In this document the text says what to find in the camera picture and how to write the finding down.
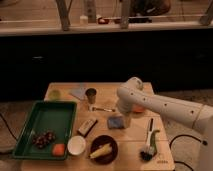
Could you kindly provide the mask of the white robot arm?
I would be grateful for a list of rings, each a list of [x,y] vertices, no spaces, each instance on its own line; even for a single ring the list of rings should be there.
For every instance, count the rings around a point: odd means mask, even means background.
[[[202,135],[195,171],[213,171],[213,107],[197,102],[146,93],[138,77],[132,77],[117,88],[117,109],[128,115],[134,104],[161,114]]]

